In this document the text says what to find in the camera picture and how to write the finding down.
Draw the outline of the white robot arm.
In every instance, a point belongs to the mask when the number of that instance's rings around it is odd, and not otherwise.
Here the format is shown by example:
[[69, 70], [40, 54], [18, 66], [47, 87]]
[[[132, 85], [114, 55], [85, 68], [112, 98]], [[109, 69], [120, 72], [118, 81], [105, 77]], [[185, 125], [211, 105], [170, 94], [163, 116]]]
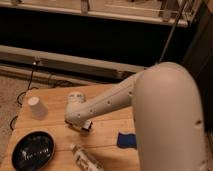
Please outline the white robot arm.
[[138, 72], [86, 102], [68, 96], [65, 122], [88, 120], [131, 106], [140, 171], [207, 171], [202, 102], [181, 65], [162, 62]]

